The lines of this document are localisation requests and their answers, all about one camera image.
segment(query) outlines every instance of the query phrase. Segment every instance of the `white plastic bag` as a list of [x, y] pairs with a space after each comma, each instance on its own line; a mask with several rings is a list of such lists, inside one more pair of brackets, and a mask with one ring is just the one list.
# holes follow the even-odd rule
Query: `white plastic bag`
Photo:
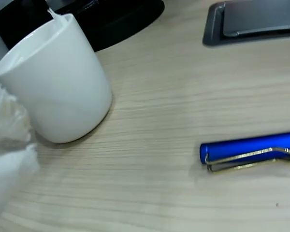
[[0, 215], [11, 195], [39, 169], [29, 117], [0, 86]]

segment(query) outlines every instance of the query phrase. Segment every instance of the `mug rim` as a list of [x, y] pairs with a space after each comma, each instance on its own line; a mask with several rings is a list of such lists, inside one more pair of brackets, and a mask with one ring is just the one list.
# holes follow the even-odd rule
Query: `mug rim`
[[[62, 28], [60, 28], [56, 34], [54, 34], [49, 40], [47, 40], [43, 45], [41, 45], [39, 48], [35, 49], [35, 51], [33, 51], [29, 56], [27, 56], [26, 58], [24, 58], [21, 62], [19, 62], [18, 64], [12, 66], [11, 68], [7, 69], [7, 70], [3, 70], [2, 72], [0, 72], [0, 76], [8, 74], [9, 72], [11, 72], [12, 70], [14, 70], [15, 68], [19, 67], [20, 65], [22, 65], [23, 63], [25, 63], [26, 61], [28, 61], [28, 59], [30, 59], [31, 57], [33, 57], [34, 55], [36, 55], [37, 53], [39, 53], [41, 50], [43, 50], [46, 46], [48, 46], [50, 43], [53, 42], [53, 40], [55, 40], [71, 23], [72, 20], [74, 18], [73, 14], [64, 14], [62, 15], [67, 19], [67, 23], [65, 25], [63, 25]], [[36, 34], [39, 30], [41, 30], [43, 27], [46, 27], [48, 24], [52, 23], [53, 21], [55, 21], [54, 19], [49, 20], [48, 22], [44, 23], [43, 25], [39, 26], [37, 29], [35, 29], [34, 31], [32, 31], [31, 33], [29, 33], [27, 36], [25, 36], [21, 41], [19, 41], [10, 51], [8, 51], [0, 60], [0, 65], [1, 63], [7, 59], [8, 56], [10, 56], [13, 52], [15, 52], [15, 50], [17, 50], [17, 48], [25, 42], [25, 40], [28, 37], [34, 36], [34, 34]]]

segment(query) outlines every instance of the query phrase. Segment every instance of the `wooden desk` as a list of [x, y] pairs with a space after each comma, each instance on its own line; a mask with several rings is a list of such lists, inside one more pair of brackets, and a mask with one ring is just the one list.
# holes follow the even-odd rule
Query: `wooden desk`
[[201, 142], [290, 131], [290, 39], [206, 48], [213, 2], [165, 0], [154, 24], [98, 53], [110, 113], [79, 141], [39, 146], [41, 172], [0, 232], [290, 230], [290, 178], [218, 181], [198, 163]]

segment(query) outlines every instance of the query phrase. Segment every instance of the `gray device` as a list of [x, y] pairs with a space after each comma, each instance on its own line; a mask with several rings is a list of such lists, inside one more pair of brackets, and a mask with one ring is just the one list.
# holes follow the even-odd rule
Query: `gray device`
[[290, 29], [290, 0], [225, 2], [223, 34], [228, 37]]

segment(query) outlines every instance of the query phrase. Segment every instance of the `white mug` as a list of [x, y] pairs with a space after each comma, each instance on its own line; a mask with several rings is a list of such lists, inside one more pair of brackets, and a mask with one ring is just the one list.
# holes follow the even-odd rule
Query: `white mug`
[[54, 143], [76, 140], [107, 114], [112, 92], [72, 14], [58, 30], [51, 20], [0, 61], [0, 83], [27, 109], [33, 128]]

